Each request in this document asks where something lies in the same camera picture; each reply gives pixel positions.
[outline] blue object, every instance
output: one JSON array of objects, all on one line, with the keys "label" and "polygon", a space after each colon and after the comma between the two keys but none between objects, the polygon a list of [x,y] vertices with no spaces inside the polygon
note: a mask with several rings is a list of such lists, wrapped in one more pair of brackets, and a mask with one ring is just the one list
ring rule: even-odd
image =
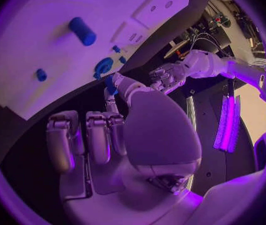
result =
[{"label": "blue object", "polygon": [[101,74],[105,74],[109,72],[112,68],[113,59],[110,57],[104,58],[102,61],[100,61],[96,67],[95,67],[95,74],[93,75],[94,78],[97,80],[101,79]]},{"label": "blue object", "polygon": [[38,78],[38,81],[40,81],[40,82],[45,81],[47,78],[45,71],[41,68],[36,71],[36,76]]},{"label": "blue object", "polygon": [[113,49],[115,52],[120,53],[120,48],[119,48],[118,46],[114,45],[112,49]]},{"label": "blue object", "polygon": [[68,27],[72,30],[85,46],[92,45],[96,40],[96,34],[79,17],[73,18]]},{"label": "blue object", "polygon": [[113,75],[108,76],[108,77],[105,79],[105,83],[106,83],[106,86],[107,86],[108,92],[109,92],[111,95],[116,95],[116,94],[118,94],[118,90],[117,90],[117,88],[116,88],[116,87],[113,85],[113,83],[112,83],[112,77],[113,77]]},{"label": "blue object", "polygon": [[123,64],[126,63],[126,59],[125,59],[125,57],[123,57],[123,56],[121,56],[121,57],[119,58],[119,60],[120,60],[120,62],[123,63]]}]

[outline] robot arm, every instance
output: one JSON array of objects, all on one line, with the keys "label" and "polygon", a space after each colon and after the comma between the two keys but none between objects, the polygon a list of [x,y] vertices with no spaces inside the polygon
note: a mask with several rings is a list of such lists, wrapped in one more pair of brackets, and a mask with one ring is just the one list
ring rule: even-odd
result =
[{"label": "robot arm", "polygon": [[219,58],[208,51],[191,50],[183,61],[167,63],[150,72],[153,81],[151,87],[168,94],[182,86],[186,77],[209,78],[223,75],[238,78],[259,89],[261,97],[266,99],[265,71],[235,58]]}]

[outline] machinery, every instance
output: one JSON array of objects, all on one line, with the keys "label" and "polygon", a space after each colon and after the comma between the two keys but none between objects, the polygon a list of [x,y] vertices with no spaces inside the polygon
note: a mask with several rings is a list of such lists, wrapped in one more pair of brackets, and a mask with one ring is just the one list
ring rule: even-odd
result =
[{"label": "machinery", "polygon": [[10,0],[2,224],[265,222],[266,133],[253,147],[244,84],[266,102],[256,0]]}]

